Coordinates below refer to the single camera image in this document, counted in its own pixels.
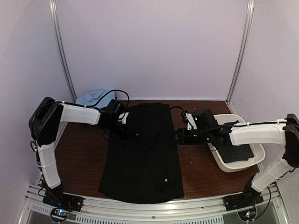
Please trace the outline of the black long sleeve shirt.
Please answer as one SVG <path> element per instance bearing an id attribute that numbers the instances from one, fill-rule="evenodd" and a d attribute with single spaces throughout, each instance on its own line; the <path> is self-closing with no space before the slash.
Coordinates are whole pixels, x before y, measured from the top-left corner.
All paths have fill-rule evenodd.
<path id="1" fill-rule="evenodd" d="M 133 136 L 110 133 L 99 192 L 137 204 L 164 203 L 184 197 L 178 146 L 168 104 L 128 108 Z"/>

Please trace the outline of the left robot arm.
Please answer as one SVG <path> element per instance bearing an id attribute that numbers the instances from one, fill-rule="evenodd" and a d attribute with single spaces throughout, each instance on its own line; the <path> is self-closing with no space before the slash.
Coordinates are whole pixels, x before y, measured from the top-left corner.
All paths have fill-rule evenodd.
<path id="1" fill-rule="evenodd" d="M 51 97 L 43 99 L 29 119 L 28 126 L 33 139 L 31 146 L 36 154 L 37 166 L 46 186 L 52 189 L 48 196 L 52 203 L 57 207 L 63 207 L 67 203 L 67 196 L 56 189 L 62 186 L 55 157 L 60 124 L 88 124 L 100 126 L 120 136 L 138 136 L 128 119 L 129 112 L 125 111 L 125 106 L 115 99 L 103 108 L 55 101 Z"/>

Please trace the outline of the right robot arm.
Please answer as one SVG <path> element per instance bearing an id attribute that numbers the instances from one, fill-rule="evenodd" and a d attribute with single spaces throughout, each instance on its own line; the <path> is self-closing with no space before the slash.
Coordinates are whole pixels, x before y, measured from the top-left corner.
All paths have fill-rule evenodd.
<path id="1" fill-rule="evenodd" d="M 187 113 L 186 127 L 175 135 L 181 145 L 208 144 L 221 171 L 249 169 L 266 158 L 265 145 L 283 146 L 284 151 L 248 181 L 240 203 L 251 205 L 257 194 L 299 166 L 299 121 L 294 114 L 262 122 L 246 122 L 235 114 Z"/>

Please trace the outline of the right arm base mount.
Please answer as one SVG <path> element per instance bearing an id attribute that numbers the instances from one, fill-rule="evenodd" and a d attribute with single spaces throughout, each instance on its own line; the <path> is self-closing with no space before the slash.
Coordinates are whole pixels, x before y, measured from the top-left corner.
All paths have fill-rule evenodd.
<path id="1" fill-rule="evenodd" d="M 244 189 L 242 193 L 228 195 L 223 198 L 226 211 L 238 210 L 245 207 L 255 206 L 257 203 L 263 202 L 261 192 L 257 192 L 249 187 Z"/>

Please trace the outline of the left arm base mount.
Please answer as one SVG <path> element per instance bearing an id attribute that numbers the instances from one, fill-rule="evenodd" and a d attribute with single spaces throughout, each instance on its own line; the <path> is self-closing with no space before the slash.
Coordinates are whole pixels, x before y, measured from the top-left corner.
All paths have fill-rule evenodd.
<path id="1" fill-rule="evenodd" d="M 43 182 L 42 186 L 46 191 L 43 197 L 44 204 L 62 208 L 64 210 L 81 211 L 84 200 L 83 197 L 64 193 L 62 184 L 53 189 L 51 189 L 45 182 Z"/>

